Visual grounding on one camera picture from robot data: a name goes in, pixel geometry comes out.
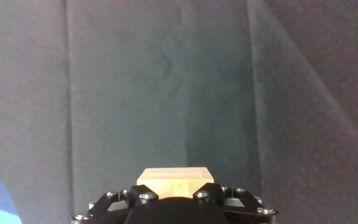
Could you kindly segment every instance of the fabric backdrop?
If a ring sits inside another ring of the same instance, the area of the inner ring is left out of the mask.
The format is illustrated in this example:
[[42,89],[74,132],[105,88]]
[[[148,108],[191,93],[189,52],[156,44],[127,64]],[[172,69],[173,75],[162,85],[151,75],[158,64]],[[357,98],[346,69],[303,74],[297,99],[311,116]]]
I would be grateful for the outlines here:
[[206,166],[283,223],[358,223],[358,1],[0,1],[0,179],[67,223]]

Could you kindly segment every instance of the light wood block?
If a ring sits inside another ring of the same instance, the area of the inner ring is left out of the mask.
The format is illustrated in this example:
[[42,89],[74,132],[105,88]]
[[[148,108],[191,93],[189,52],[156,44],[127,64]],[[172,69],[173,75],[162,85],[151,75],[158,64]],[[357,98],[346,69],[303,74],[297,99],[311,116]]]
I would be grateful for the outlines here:
[[167,197],[188,197],[214,179],[206,167],[148,168],[137,179],[137,185],[146,185],[158,194]]

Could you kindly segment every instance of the screw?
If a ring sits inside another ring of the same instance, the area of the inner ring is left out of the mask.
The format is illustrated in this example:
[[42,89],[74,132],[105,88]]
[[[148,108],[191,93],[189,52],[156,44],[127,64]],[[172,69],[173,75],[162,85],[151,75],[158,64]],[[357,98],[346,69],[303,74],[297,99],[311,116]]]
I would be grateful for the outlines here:
[[156,197],[157,197],[157,195],[155,193],[153,193],[153,192],[146,192],[146,193],[143,193],[143,194],[139,195],[140,199],[145,199],[145,200],[151,200],[151,199],[154,199]]
[[247,192],[246,189],[235,189],[236,192],[239,192],[239,193],[244,193],[244,192]]
[[272,208],[258,208],[258,213],[263,213],[263,214],[274,214],[276,213],[276,210],[272,209]]
[[88,213],[88,212],[83,212],[83,213],[79,213],[77,215],[75,215],[73,217],[74,221],[86,221],[86,220],[90,220],[91,218],[93,218],[93,215]]
[[206,190],[199,190],[197,191],[197,193],[195,194],[196,198],[205,198],[209,195],[209,192]]

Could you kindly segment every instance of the wooden block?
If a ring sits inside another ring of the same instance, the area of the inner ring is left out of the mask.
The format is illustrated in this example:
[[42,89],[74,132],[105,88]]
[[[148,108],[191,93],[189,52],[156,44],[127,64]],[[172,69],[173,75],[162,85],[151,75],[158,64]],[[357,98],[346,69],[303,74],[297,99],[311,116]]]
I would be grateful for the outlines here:
[[148,168],[137,179],[137,185],[146,185],[158,194],[167,197],[188,197],[214,179],[206,167]]

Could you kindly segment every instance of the dark gray backdrop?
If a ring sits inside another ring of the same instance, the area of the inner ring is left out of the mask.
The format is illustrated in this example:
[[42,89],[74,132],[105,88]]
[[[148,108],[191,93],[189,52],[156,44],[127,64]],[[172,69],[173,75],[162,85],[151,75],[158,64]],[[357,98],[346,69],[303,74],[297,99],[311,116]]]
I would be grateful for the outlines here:
[[0,178],[23,222],[207,166],[284,223],[358,223],[358,4],[338,2],[0,2]]

